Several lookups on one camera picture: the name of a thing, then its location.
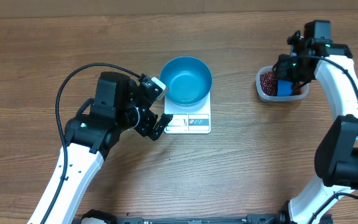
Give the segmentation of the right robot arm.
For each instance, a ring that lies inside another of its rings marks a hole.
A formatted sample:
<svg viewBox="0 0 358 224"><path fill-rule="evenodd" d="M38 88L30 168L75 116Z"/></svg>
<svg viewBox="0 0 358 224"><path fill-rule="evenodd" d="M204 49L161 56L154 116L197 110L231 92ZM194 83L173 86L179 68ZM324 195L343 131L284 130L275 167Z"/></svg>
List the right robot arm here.
<svg viewBox="0 0 358 224"><path fill-rule="evenodd" d="M315 175L280 213L280 223L332 223L327 211L343 197L358 200L358 79L346 44L331 38L331 23L315 20L287 39L272 72L277 80L304 86L316 80L333 114L333 124L314 156Z"/></svg>

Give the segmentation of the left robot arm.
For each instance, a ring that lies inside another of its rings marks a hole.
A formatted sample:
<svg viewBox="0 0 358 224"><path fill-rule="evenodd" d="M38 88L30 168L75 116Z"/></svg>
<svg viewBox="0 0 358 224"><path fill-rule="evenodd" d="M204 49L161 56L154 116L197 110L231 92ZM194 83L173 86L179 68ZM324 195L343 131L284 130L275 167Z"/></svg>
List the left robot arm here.
<svg viewBox="0 0 358 224"><path fill-rule="evenodd" d="M168 88L158 78L141 75L137 81L118 72L102 72L94 98L65 125L66 147L29 223L71 223L90 182L100 170L122 132L135 129L157 140L172 120L150 107Z"/></svg>

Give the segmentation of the blue plastic measuring scoop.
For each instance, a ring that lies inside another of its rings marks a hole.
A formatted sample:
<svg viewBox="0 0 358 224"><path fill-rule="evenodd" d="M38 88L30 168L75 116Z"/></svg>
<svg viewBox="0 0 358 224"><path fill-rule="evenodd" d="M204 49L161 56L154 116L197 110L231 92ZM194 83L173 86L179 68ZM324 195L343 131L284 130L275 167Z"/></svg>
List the blue plastic measuring scoop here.
<svg viewBox="0 0 358 224"><path fill-rule="evenodd" d="M293 82L277 80L277 96L291 96L293 93Z"/></svg>

